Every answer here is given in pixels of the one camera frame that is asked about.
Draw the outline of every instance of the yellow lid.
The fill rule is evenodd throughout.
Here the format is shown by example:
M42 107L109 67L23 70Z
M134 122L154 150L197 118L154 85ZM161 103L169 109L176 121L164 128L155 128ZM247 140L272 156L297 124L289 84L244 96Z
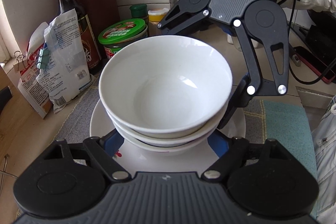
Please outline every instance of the yellow lid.
M148 19L151 22L160 22L168 12L168 8L150 10L148 11Z

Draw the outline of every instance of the red phone case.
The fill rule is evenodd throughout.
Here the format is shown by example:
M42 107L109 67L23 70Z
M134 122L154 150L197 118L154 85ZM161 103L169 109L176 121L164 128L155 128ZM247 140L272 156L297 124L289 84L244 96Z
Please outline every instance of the red phone case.
M322 72L320 72L317 68L315 68L308 60L304 59L301 55L299 55L296 52L296 55L298 56L298 58L308 67L310 68L317 76L320 76L322 74ZM324 83L330 84L332 82L332 80L334 80L336 77L336 75L334 74L334 76L331 79L327 79L325 77L322 77L322 81Z

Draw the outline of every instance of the jar label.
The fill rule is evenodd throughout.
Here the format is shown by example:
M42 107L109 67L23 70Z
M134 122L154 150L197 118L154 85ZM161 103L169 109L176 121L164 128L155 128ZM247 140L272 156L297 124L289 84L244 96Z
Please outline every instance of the jar label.
M78 20L85 58L89 69L94 68L101 60L95 36L93 35L88 16Z
M135 26L136 23L134 21L121 23L114 28L106 30L106 32L103 34L103 38L120 37L122 35L126 35Z
M104 47L107 58L111 59L118 51L120 51L122 48L106 48Z

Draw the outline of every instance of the green jar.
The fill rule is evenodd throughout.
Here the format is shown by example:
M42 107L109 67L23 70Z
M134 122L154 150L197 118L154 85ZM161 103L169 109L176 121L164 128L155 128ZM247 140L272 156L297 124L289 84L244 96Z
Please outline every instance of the green jar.
M100 33L98 40L104 46L108 59L111 59L122 48L146 37L148 35L145 21L133 18L106 28Z
M148 25L147 4L134 4L130 8L132 18L141 18Z

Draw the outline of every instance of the brown glass bottle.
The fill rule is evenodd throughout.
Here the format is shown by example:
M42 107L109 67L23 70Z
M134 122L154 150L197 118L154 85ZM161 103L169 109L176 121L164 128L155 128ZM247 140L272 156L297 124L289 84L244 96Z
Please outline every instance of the brown glass bottle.
M89 72L93 75L96 74L102 67L101 56L85 9L77 2L77 0L58 1L61 14L75 9Z

